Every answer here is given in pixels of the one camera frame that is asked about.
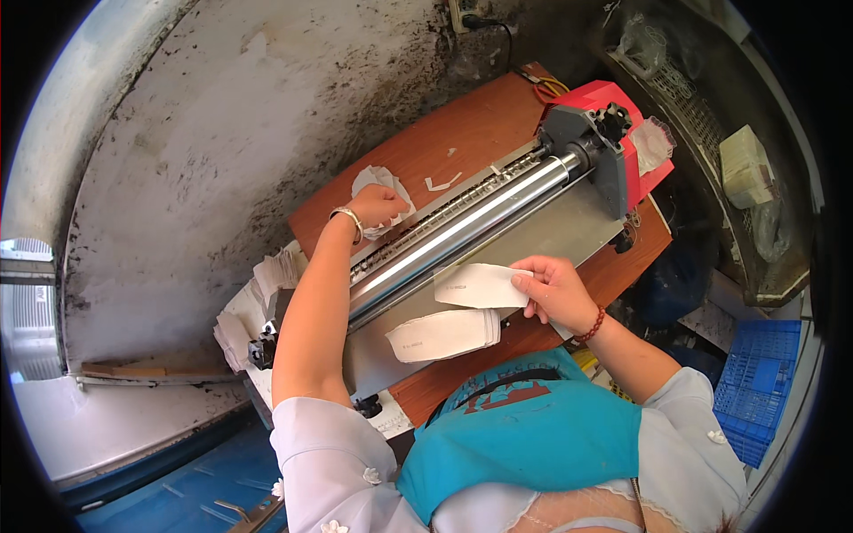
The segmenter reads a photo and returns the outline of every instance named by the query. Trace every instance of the woman's right arm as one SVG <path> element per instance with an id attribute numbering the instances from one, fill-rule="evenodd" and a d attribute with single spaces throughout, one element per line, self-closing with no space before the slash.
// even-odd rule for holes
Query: woman's right arm
<path id="1" fill-rule="evenodd" d="M 573 335 L 584 335 L 598 318 L 598 306 L 587 293 L 572 262 L 564 258 L 531 256 L 510 265 L 533 272 L 515 275 L 513 285 L 531 297 L 525 317 L 545 324 L 551 318 Z M 638 338 L 625 326 L 604 317 L 587 346 L 619 386 L 643 404 L 681 368 L 672 357 Z"/>

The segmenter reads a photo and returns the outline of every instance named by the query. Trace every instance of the woman's left arm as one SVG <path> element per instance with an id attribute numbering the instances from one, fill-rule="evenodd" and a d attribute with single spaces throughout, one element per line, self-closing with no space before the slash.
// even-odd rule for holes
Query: woman's left arm
<path id="1" fill-rule="evenodd" d="M 392 188 L 368 185 L 349 204 L 364 228 L 406 212 Z M 290 397 L 314 397 L 352 408 L 344 386 L 342 358 L 350 313 L 350 254 L 357 228 L 338 213 L 320 235 L 299 280 L 278 335 L 272 368 L 272 406 Z"/>

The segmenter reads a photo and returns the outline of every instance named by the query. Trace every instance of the machine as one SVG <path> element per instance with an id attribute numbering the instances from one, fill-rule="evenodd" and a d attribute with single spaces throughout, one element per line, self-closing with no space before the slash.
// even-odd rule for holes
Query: machine
<path id="1" fill-rule="evenodd" d="M 374 243 L 366 257 L 355 256 L 344 363 L 355 398 L 421 368 L 397 361 L 384 334 L 450 309 L 432 297 L 430 281 L 441 269 L 508 264 L 532 253 L 580 264 L 619 233 L 624 216 L 673 168 L 666 160 L 640 176 L 627 134 L 642 120 L 616 84 L 579 87 L 546 106 L 527 154 L 456 187 L 416 213 L 413 225 Z M 566 231 L 553 238 L 560 227 Z M 502 317 L 512 312 L 503 311 Z"/>

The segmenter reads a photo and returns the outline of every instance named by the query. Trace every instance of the blue apron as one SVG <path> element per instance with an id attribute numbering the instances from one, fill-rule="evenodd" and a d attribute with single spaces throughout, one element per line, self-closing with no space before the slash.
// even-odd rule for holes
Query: blue apron
<path id="1" fill-rule="evenodd" d="M 563 492 L 636 478 L 640 418 L 564 348 L 528 354 L 471 378 L 415 431 L 397 489 L 429 524 L 476 484 Z"/>

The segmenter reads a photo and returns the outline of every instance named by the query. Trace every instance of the silver bracelet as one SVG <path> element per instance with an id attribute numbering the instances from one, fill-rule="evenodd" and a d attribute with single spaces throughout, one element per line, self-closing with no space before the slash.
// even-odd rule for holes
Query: silver bracelet
<path id="1" fill-rule="evenodd" d="M 352 245 L 357 246 L 361 244 L 362 239 L 364 238 L 364 228 L 362 228 L 362 221 L 358 219 L 358 215 L 354 213 L 349 207 L 335 207 L 328 215 L 329 220 L 331 220 L 332 217 L 334 217 L 338 213 L 344 213 L 352 219 L 352 222 L 356 223 L 356 230 L 358 231 L 358 235 L 357 239 L 352 242 Z"/>

